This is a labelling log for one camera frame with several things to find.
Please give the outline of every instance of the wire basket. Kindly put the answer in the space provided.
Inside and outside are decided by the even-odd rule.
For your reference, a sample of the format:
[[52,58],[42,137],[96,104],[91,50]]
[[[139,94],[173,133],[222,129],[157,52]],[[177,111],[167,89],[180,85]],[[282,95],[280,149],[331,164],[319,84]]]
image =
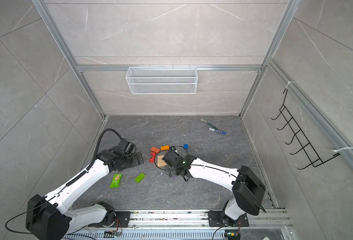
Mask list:
[[195,67],[131,67],[126,80],[132,94],[196,93]]

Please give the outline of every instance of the green block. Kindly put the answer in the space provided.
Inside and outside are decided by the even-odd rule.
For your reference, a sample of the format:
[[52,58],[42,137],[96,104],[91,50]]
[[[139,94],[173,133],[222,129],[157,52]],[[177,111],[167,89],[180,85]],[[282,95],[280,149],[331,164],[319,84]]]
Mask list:
[[135,178],[135,181],[136,182],[140,182],[142,181],[142,179],[145,177],[145,174],[144,173],[141,173],[140,175],[138,175],[136,178]]
[[119,187],[119,182],[121,181],[122,174],[114,174],[110,187]]

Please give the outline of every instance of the zip tie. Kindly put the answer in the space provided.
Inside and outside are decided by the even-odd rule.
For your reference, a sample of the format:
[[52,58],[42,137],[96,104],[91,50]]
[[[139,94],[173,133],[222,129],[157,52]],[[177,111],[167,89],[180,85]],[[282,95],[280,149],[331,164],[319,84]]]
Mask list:
[[289,82],[287,83],[287,85],[286,85],[286,88],[289,86],[290,83],[294,83],[294,82],[290,82],[290,81],[289,81]]
[[339,151],[344,150],[344,149],[353,149],[353,147],[342,147],[342,148],[340,148],[340,149],[335,149],[335,150],[331,150],[331,151],[333,151],[333,152],[339,152]]

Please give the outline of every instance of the aluminum profile rail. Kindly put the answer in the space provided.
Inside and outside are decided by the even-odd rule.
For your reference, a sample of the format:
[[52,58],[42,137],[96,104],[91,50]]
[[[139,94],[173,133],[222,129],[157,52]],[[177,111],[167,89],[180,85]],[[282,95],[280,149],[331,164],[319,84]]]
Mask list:
[[241,118],[243,118],[244,115],[246,114],[246,111],[247,111],[248,107],[250,106],[252,98],[254,97],[256,90],[258,89],[258,87],[260,85],[260,82],[261,82],[263,75],[265,73],[265,66],[266,66],[267,59],[272,58],[274,56],[276,50],[278,49],[280,41],[282,40],[284,33],[286,32],[286,30],[292,20],[292,17],[294,16],[295,11],[299,7],[300,1],[301,0],[290,0],[289,3],[287,4],[286,10],[283,14],[283,17],[280,20],[280,23],[278,25],[278,29],[275,32],[275,35],[271,41],[270,47],[268,48],[266,56],[264,57],[264,60],[262,62],[262,69],[261,69],[260,73],[258,73],[258,75],[256,76],[256,78],[251,86],[251,89],[246,97],[246,100],[244,101],[241,112],[239,113],[239,116]]
[[[289,81],[293,81],[291,77],[279,66],[274,59],[268,59],[268,67],[278,76],[286,85]],[[342,147],[353,147],[352,143],[340,132],[337,127],[325,116],[325,114],[317,107],[317,105],[299,88],[297,84],[289,84],[287,89],[290,90],[294,98],[309,114],[311,119],[322,130],[324,135],[333,144],[336,149]],[[339,152],[353,169],[353,149],[345,149]]]
[[44,21],[47,28],[49,29],[51,36],[53,36],[55,42],[57,43],[59,49],[61,50],[61,52],[64,55],[67,62],[69,63],[69,65],[70,65],[71,69],[73,70],[75,76],[77,77],[78,81],[80,82],[83,89],[87,93],[91,103],[94,105],[94,107],[97,110],[100,117],[104,118],[106,115],[103,112],[102,107],[100,106],[99,102],[97,101],[97,98],[95,97],[95,95],[94,95],[92,89],[90,88],[89,84],[87,83],[86,79],[77,70],[77,64],[75,62],[74,56],[70,52],[69,47],[67,46],[61,33],[59,32],[58,27],[56,26],[56,24],[53,20],[53,17],[49,13],[49,10],[47,9],[46,4],[43,2],[43,0],[31,0],[31,1],[33,2],[39,15],[42,17],[42,20]]
[[77,65],[78,71],[127,71],[132,67],[194,67],[199,71],[260,71],[261,65]]

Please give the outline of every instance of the hook rack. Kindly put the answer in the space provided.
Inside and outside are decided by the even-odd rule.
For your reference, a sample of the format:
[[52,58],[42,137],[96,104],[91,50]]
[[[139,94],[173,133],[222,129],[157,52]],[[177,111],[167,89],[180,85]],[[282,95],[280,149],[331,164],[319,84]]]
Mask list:
[[[306,154],[308,160],[310,161],[310,164],[309,164],[309,165],[307,165],[307,166],[305,166],[305,167],[303,167],[303,168],[298,168],[298,167],[297,167],[297,168],[298,168],[299,170],[303,170],[303,169],[305,169],[305,168],[307,168],[307,167],[309,167],[309,166],[311,166],[311,165],[312,165],[313,167],[318,167],[319,165],[324,164],[324,163],[330,161],[331,159],[336,158],[337,156],[339,156],[340,153],[336,153],[336,154],[334,154],[330,159],[328,159],[328,160],[326,160],[326,161],[323,161],[323,160],[320,158],[320,156],[318,155],[317,151],[314,149],[314,147],[312,146],[312,144],[311,144],[311,142],[309,141],[309,139],[307,138],[307,136],[304,134],[304,132],[303,132],[303,130],[301,129],[301,127],[299,126],[299,124],[296,122],[296,120],[294,119],[294,117],[291,115],[290,111],[289,111],[289,110],[286,108],[286,106],[284,105],[284,103],[285,103],[285,101],[286,101],[286,96],[287,96],[287,89],[285,89],[285,90],[283,91],[283,94],[285,94],[285,95],[284,95],[283,104],[282,104],[282,106],[279,108],[279,114],[278,114],[278,116],[277,116],[276,118],[271,118],[271,120],[276,120],[280,115],[283,116],[284,120],[286,121],[286,124],[285,124],[281,129],[279,129],[279,128],[277,128],[277,129],[278,129],[279,131],[280,131],[280,130],[283,130],[283,129],[288,125],[288,126],[290,127],[291,131],[294,133],[294,135],[293,135],[291,141],[290,141],[289,143],[287,143],[287,142],[285,142],[285,143],[286,143],[287,145],[290,145],[290,144],[293,142],[294,138],[296,137],[296,139],[298,140],[298,142],[299,142],[299,144],[300,144],[300,146],[301,146],[301,148],[300,148],[297,152],[295,152],[295,153],[290,153],[290,154],[291,154],[291,155],[295,155],[295,154],[297,154],[298,152],[300,152],[301,150],[303,150],[304,153]],[[289,113],[289,115],[290,115],[290,117],[289,117],[290,119],[289,119],[289,120],[287,120],[287,118],[286,118],[285,115],[283,114],[283,110],[285,110],[285,109],[286,109],[286,111],[287,111],[287,112]],[[299,130],[298,130],[297,132],[295,132],[294,129],[292,128],[292,126],[290,125],[290,121],[291,121],[291,122],[294,121],[295,124],[298,126]],[[302,143],[302,142],[299,140],[299,138],[298,138],[298,133],[300,133],[300,132],[303,134],[303,136],[304,136],[304,137],[306,138],[306,140],[307,140],[307,144],[305,144],[305,145],[304,145],[304,143]],[[310,158],[310,156],[308,156],[308,152],[307,152],[306,149],[305,149],[305,147],[307,147],[308,145],[313,149],[313,151],[315,152],[315,154],[316,154],[316,156],[317,156],[317,159],[316,159],[315,161],[312,161],[311,158]]]

